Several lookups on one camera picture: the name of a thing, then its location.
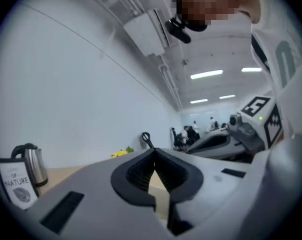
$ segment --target picture frame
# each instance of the picture frame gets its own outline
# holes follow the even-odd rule
[[[39,197],[25,158],[0,158],[0,184],[8,201],[22,210]]]

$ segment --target kettle handle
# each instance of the kettle handle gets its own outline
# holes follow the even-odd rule
[[[11,158],[14,159],[17,157],[17,155],[21,154],[21,158],[24,158],[25,157],[25,145],[19,145],[19,146],[16,146],[12,153],[11,153]]]

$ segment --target wall seam line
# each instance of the wall seam line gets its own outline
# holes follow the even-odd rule
[[[55,18],[47,15],[46,13],[33,8],[32,6],[25,4],[23,2],[19,2],[18,4],[21,4],[29,9],[34,10],[37,13],[40,13],[46,17],[48,17],[49,19],[55,21],[56,23],[60,24],[61,26],[65,27],[66,29],[70,30],[71,32],[73,32],[74,34],[76,34],[77,36],[79,36],[80,38],[82,38],[83,40],[85,40],[86,42],[88,42],[90,45],[92,45],[93,47],[95,47],[96,49],[98,49],[100,52],[102,52],[105,56],[107,56],[110,60],[112,60],[114,63],[116,63],[121,69],[123,69],[127,74],[129,74],[134,80],[136,80],[141,86],[143,86],[150,94],[152,94],[158,101],[160,101],[162,104],[162,100],[159,99],[152,91],[150,91],[143,83],[141,83],[138,79],[136,79],[129,71],[127,71],[124,67],[122,67],[117,61],[115,61],[113,58],[111,58],[108,54],[104,53],[99,47],[97,47],[94,43],[90,42],[88,39],[86,39],[85,37],[83,37],[82,35],[80,35],[79,33],[75,32],[73,29],[71,29],[70,27],[64,25],[63,23],[59,22],[58,20],[56,20]]]

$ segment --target black kettle lid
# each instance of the black kettle lid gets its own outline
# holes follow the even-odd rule
[[[32,143],[24,144],[23,146],[26,150],[37,150],[38,147]]]

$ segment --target yellow object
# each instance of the yellow object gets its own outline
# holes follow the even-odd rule
[[[120,157],[120,156],[123,156],[123,155],[126,155],[126,154],[128,154],[128,151],[120,149],[119,152],[115,152],[114,154],[111,155],[111,157],[112,158],[114,158],[114,157]]]

